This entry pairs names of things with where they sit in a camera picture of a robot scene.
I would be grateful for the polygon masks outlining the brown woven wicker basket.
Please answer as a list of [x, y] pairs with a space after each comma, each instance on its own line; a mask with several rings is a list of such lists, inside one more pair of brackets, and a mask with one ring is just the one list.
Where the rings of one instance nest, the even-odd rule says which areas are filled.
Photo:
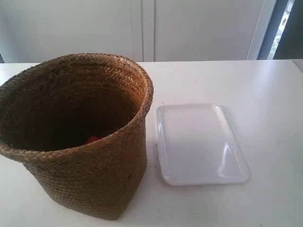
[[[0, 87], [0, 153], [22, 163], [58, 204], [116, 220], [146, 169], [152, 99], [147, 72], [122, 55], [42, 62]], [[84, 145], [90, 136], [99, 140]]]

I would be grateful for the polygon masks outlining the red plastic pieces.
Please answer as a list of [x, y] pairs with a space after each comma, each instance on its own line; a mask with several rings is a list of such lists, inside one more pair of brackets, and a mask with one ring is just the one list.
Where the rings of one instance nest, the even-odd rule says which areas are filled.
[[99, 137], [97, 137], [97, 136], [90, 136], [90, 137], [85, 141], [84, 145], [90, 144], [90, 143], [95, 142], [95, 141], [97, 141], [97, 140], [99, 140]]

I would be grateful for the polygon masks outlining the white rectangular plastic tray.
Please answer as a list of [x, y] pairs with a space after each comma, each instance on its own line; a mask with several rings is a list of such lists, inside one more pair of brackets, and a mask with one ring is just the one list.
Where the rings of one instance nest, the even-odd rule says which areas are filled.
[[244, 183], [250, 169], [221, 106], [155, 110], [160, 171], [172, 186]]

